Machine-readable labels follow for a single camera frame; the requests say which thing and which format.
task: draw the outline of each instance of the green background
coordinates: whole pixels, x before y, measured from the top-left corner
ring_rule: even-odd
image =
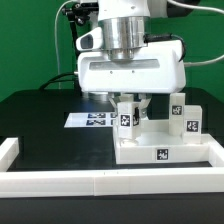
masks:
[[[54,20],[64,0],[2,0],[0,7],[0,101],[18,90],[37,89],[57,74]],[[201,0],[224,9],[224,0]],[[184,18],[154,19],[153,33],[172,32],[187,43],[185,61],[209,60],[223,54],[224,16],[194,11]],[[75,68],[69,24],[59,18],[62,72]],[[199,87],[224,102],[224,61],[186,69],[187,86]],[[72,84],[62,84],[72,88]]]

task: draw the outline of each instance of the white block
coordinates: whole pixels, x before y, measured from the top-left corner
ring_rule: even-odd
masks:
[[[140,136],[140,117],[137,102],[118,103],[118,136],[136,139]]]
[[[169,134],[179,136],[184,127],[185,93],[170,94]]]
[[[7,138],[0,146],[0,172],[6,172],[18,154],[18,139]]]
[[[184,107],[184,132],[185,144],[201,143],[202,108],[200,106]]]
[[[107,171],[105,176],[95,177],[94,195],[127,195],[129,194],[129,177],[119,176],[115,172],[110,175]]]

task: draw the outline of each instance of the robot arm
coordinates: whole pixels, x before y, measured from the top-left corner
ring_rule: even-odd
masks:
[[[80,7],[96,4],[83,2]],[[83,92],[173,93],[185,86],[182,43],[144,39],[149,4],[164,11],[167,2],[98,0],[98,27],[76,42],[84,52],[78,58]]]

